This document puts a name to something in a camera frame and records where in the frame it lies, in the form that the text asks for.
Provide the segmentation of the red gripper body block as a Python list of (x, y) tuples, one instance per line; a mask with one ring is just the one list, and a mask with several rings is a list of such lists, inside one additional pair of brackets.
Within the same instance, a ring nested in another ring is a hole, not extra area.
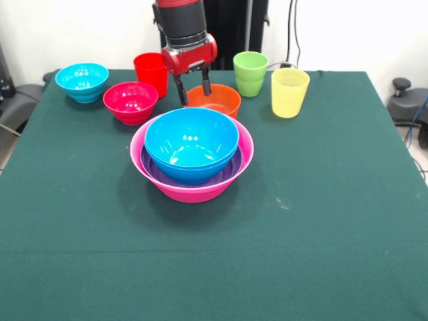
[(165, 46), (161, 50), (161, 56), (167, 70), (174, 76), (180, 76), (214, 62), (217, 52), (217, 43), (214, 37), (208, 33), (201, 43), (190, 47)]

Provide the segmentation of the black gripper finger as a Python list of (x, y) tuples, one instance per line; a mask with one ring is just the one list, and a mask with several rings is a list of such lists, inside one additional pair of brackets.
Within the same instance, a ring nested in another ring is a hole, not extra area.
[(202, 66), (201, 72), (203, 77), (202, 86), (203, 86), (204, 95), (210, 96), (212, 91), (211, 91), (211, 85), (209, 80), (209, 66), (208, 65)]
[(181, 81), (181, 77), (174, 75), (173, 78), (174, 78), (175, 84), (177, 86), (181, 105), (186, 106), (187, 105), (187, 92), (183, 86), (183, 83)]

